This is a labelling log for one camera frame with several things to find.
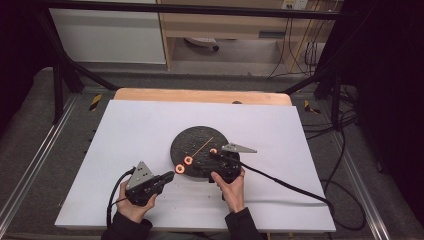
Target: round black board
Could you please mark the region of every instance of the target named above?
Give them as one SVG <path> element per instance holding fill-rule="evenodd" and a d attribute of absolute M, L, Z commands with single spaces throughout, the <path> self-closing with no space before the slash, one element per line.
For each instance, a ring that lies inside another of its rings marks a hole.
<path fill-rule="evenodd" d="M 216 165 L 217 160 L 210 157 L 209 151 L 212 148 L 220 151 L 221 147 L 227 144 L 228 140 L 216 129 L 206 126 L 191 127 L 175 137 L 171 145 L 171 159 L 174 166 L 181 164 L 185 167 L 184 174 L 187 176 L 209 178 L 209 172 L 194 166 Z M 240 160 L 240 155 L 235 155 L 235 158 Z M 187 156 L 193 158 L 193 163 L 190 165 L 184 163 L 184 158 Z"/>

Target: sleeve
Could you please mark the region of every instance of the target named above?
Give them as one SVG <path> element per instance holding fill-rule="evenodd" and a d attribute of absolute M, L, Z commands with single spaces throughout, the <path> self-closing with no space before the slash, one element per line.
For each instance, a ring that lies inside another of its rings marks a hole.
<path fill-rule="evenodd" d="M 136 223 L 116 212 L 112 225 L 103 232 L 101 240 L 145 240 L 152 226 L 147 219 Z"/>
<path fill-rule="evenodd" d="M 231 240 L 262 240 L 248 208 L 225 217 Z"/>

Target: white board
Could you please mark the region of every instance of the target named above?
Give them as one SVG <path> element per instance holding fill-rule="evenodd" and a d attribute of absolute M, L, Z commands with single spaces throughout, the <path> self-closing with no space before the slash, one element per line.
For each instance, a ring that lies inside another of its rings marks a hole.
<path fill-rule="evenodd" d="M 228 141 L 257 150 L 241 153 L 245 164 L 324 196 L 295 107 L 112 100 L 55 225 L 105 228 L 117 179 L 140 161 L 155 175 L 172 171 L 171 143 L 193 126 L 215 128 Z M 245 201 L 260 231 L 335 231 L 324 203 L 249 170 Z M 217 231 L 227 228 L 227 214 L 215 184 L 176 174 L 145 217 L 153 230 Z"/>

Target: hand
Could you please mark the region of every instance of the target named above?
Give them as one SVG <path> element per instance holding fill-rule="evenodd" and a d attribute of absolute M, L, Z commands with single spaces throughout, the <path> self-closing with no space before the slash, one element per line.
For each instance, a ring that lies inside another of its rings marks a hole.
<path fill-rule="evenodd" d="M 144 207 L 133 205 L 128 199 L 126 199 L 125 196 L 125 188 L 128 184 L 128 181 L 129 180 L 122 182 L 120 186 L 121 189 L 119 191 L 119 198 L 117 201 L 120 199 L 125 200 L 119 201 L 116 204 L 118 206 L 118 212 L 133 222 L 141 223 L 141 220 L 144 218 L 144 214 L 146 214 L 148 210 L 155 206 L 155 200 L 158 195 L 154 194 Z"/>
<path fill-rule="evenodd" d="M 230 212 L 237 213 L 244 209 L 244 174 L 245 171 L 241 168 L 240 175 L 231 184 L 228 184 L 218 173 L 211 173 L 213 180 L 224 194 Z"/>

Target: wall outlet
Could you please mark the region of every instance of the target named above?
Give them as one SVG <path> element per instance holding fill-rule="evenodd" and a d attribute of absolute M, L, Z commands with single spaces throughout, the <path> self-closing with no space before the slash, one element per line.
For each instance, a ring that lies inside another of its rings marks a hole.
<path fill-rule="evenodd" d="M 305 10 L 308 0 L 296 0 L 296 3 L 293 6 L 294 10 Z"/>
<path fill-rule="evenodd" d="M 284 0 L 283 5 L 281 5 L 281 9 L 291 10 L 294 8 L 296 4 L 296 0 Z"/>

